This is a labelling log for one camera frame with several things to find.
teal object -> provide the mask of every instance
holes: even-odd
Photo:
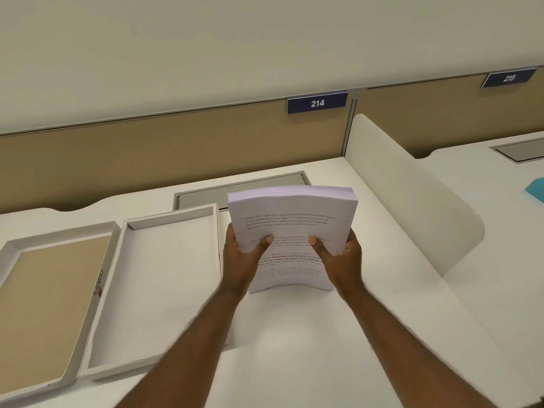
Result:
[[[544,177],[534,179],[531,184],[525,188],[525,191],[541,202],[544,202]]]

beige paper tray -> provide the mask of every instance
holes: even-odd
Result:
[[[120,228],[8,241],[0,250],[0,403],[76,381]]]
[[[125,221],[80,376],[157,362],[220,281],[216,204]]]

brand logo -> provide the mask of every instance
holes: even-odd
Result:
[[[97,294],[99,297],[102,296],[102,276],[104,276],[104,271],[101,269],[99,277],[96,280],[95,291],[92,293],[92,296],[96,296]]]

stack of paper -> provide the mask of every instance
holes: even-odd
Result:
[[[321,239],[332,254],[341,253],[356,207],[351,188],[275,186],[228,194],[232,226],[243,251],[274,235],[249,292],[292,283],[333,289],[308,237]]]

forearm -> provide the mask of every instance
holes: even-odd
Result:
[[[495,408],[366,289],[345,298],[405,408]]]
[[[153,370],[117,408],[201,408],[240,295],[219,289]]]

